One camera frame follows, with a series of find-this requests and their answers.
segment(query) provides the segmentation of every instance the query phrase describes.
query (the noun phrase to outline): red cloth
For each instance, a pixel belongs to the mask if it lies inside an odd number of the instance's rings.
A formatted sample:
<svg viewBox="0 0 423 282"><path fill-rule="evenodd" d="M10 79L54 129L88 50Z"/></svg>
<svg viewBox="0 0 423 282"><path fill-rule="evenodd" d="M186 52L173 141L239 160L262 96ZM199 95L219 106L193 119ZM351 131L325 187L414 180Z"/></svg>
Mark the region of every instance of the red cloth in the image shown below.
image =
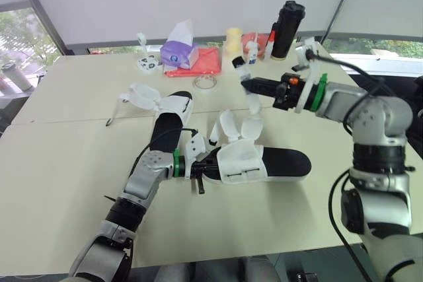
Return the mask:
<svg viewBox="0 0 423 282"><path fill-rule="evenodd" d="M167 71L169 77L198 76L203 74L219 74L220 62L217 48L198 49L198 60L191 69L178 68L176 71Z"/></svg>

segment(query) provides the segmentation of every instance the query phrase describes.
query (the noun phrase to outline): green ring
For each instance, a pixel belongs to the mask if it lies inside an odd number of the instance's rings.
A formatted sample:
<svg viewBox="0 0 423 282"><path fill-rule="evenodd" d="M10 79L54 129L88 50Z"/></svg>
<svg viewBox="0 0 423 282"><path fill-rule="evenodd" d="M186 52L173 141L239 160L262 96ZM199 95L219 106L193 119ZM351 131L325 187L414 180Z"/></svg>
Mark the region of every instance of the green ring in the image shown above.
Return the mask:
<svg viewBox="0 0 423 282"><path fill-rule="evenodd" d="M173 177L179 177L179 149L175 149L173 151L173 162L174 162L174 169L173 169Z"/></svg>
<svg viewBox="0 0 423 282"><path fill-rule="evenodd" d="M317 108L319 108L320 103L323 98L323 93L325 92L326 83L328 81L328 75L327 73L323 74L319 81L319 86L317 87L317 92L315 95L315 99L313 100L313 103L311 104L310 111L315 112Z"/></svg>

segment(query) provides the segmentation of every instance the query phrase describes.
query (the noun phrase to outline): black thermos bottle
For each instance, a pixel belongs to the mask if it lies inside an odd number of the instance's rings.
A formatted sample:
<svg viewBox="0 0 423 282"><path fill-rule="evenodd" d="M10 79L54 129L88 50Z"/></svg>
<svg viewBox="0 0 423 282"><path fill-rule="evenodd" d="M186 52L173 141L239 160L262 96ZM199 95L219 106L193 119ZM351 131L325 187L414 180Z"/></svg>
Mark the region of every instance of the black thermos bottle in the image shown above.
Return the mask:
<svg viewBox="0 0 423 282"><path fill-rule="evenodd" d="M297 32L299 23L305 16L305 7L293 0L285 2L279 11L278 21L272 26L275 30L275 42L273 44L272 59L285 59L291 47L293 37Z"/></svg>

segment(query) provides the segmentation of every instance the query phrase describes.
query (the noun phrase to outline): floor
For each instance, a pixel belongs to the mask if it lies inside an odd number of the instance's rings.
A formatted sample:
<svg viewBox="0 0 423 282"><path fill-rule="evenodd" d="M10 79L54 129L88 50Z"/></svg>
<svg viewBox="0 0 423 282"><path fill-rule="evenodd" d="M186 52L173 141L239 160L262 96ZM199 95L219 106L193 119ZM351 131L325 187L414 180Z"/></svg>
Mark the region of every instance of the floor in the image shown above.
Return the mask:
<svg viewBox="0 0 423 282"><path fill-rule="evenodd" d="M363 263L373 281L377 281L376 275L370 264L367 254L359 245L353 249ZM303 267L305 272L314 272L320 282L360 282L364 281L356 269L353 261L344 247L325 248L301 252L288 252L284 254L267 255L274 265L282 282L291 282L286 275L286 268ZM198 262L196 267L195 282L239 282L237 259L211 260ZM133 269L128 282L153 282L158 267L145 267ZM64 279L66 274L3 277L0 282L56 282Z"/></svg>

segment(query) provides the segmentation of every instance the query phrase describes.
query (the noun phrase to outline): black cable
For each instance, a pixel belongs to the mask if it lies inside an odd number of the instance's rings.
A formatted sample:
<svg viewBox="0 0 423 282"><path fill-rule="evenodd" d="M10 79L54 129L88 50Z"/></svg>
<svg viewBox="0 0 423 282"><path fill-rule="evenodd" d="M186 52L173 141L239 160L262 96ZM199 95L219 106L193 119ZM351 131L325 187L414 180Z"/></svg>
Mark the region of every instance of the black cable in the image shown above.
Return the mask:
<svg viewBox="0 0 423 282"><path fill-rule="evenodd" d="M373 95L382 85L382 82L379 82L378 85L374 86L369 92L367 92L365 95L363 95L362 97L360 97L359 100L357 100L351 107L350 109L348 109L348 111L346 112L344 119L342 120L342 126L344 127L345 131L349 134L352 135L352 132L350 130L350 128L348 128L348 118L350 117L351 113L357 108L358 105L360 105L366 98L370 97L371 95Z"/></svg>
<svg viewBox="0 0 423 282"><path fill-rule="evenodd" d="M335 192L335 188L338 185L339 181L341 181L341 179L343 177L345 177L345 175L348 175L349 169L345 172L343 172L334 182L334 184L332 185L332 188L330 189L330 193L329 193L329 199L328 199L328 212L329 212L329 219L330 219L330 223L333 226L333 229L336 231L336 233L338 234L339 238L341 239L342 243L344 244L346 250L348 251L348 253L350 254L351 258L353 259L354 263L356 264L357 268L359 269L360 273L362 274L363 278L366 280L366 282L372 282L372 280L370 279L369 275L367 274L367 272L365 271L363 265L361 264L361 262L359 261L359 259L357 258L356 254L354 253L353 249L351 248L351 246L347 243L347 241L345 240L344 236L342 235L342 233L339 231L338 226L336 226L335 223L335 219L333 217L333 210L332 210L332 199L333 199L333 193Z"/></svg>
<svg viewBox="0 0 423 282"><path fill-rule="evenodd" d="M363 75L364 77L368 78L369 80L371 80L374 83L380 83L382 82L381 88L388 94L391 96L396 96L394 91L388 87L383 79L377 79L376 77L370 75L369 73L363 71L362 69L360 69L358 66L354 65L354 64L350 64L344 61L340 61L338 59L333 59L331 57L324 57L321 56L319 54L314 54L314 52L312 50L307 50L306 52L306 58L307 59L317 59L319 61L323 61L323 62L327 62L327 63L331 63L331 64L337 64L337 65L343 65L345 67L348 67L350 69L355 70L357 73L359 73L360 75Z"/></svg>
<svg viewBox="0 0 423 282"><path fill-rule="evenodd" d="M154 140L150 141L150 143L148 145L146 145L145 148L140 152L140 154L138 155L138 157L135 159L134 164L132 165L131 172L130 172L130 175L129 176L131 176L131 174L134 173L135 167L137 166L139 159L146 152L146 150L148 150L148 148L150 148L152 146L152 144L154 144L154 142L157 142L160 138L162 138L162 136L164 136L164 135L166 135L166 134L168 134L170 132L174 132L174 131L191 131L192 134L195 134L195 133L198 132L198 130L196 130L196 129L190 129L190 128L174 128L174 129L166 130L165 132L161 133L156 138L154 138Z"/></svg>
<svg viewBox="0 0 423 282"><path fill-rule="evenodd" d="M345 186L346 186L346 184L347 184L347 182L350 180L350 177L349 176L347 176L346 178L345 178L345 180L344 180L344 183L342 183L342 186L341 186L341 192L342 193L344 193L345 192Z"/></svg>

